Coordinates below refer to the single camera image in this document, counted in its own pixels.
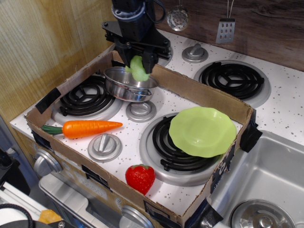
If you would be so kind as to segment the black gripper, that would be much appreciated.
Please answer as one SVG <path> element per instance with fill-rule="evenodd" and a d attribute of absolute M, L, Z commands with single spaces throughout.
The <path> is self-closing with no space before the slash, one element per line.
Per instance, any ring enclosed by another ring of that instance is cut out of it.
<path fill-rule="evenodd" d="M 103 22 L 102 28 L 126 66 L 130 67 L 133 56 L 141 55 L 145 72 L 150 74 L 159 58 L 170 58 L 170 41 L 155 26 L 164 17 L 156 19 L 154 9 L 112 9 L 112 13 L 115 21 Z"/>

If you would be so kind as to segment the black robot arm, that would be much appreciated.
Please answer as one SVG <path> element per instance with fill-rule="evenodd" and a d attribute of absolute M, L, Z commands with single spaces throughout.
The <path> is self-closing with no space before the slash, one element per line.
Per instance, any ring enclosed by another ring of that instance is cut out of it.
<path fill-rule="evenodd" d="M 131 66 L 134 56 L 141 56 L 150 74 L 160 58 L 171 57 L 170 41 L 155 26 L 166 19 L 160 0 L 113 0 L 111 11 L 116 20 L 103 22 L 102 28 L 126 66 Z"/>

